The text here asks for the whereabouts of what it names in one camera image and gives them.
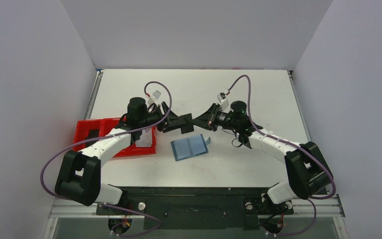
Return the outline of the blue leather card holder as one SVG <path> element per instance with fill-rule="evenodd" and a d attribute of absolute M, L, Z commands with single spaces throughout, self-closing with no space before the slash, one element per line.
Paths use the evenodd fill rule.
<path fill-rule="evenodd" d="M 171 141 L 175 161 L 197 157 L 208 153 L 211 137 L 204 138 L 202 134 Z"/>

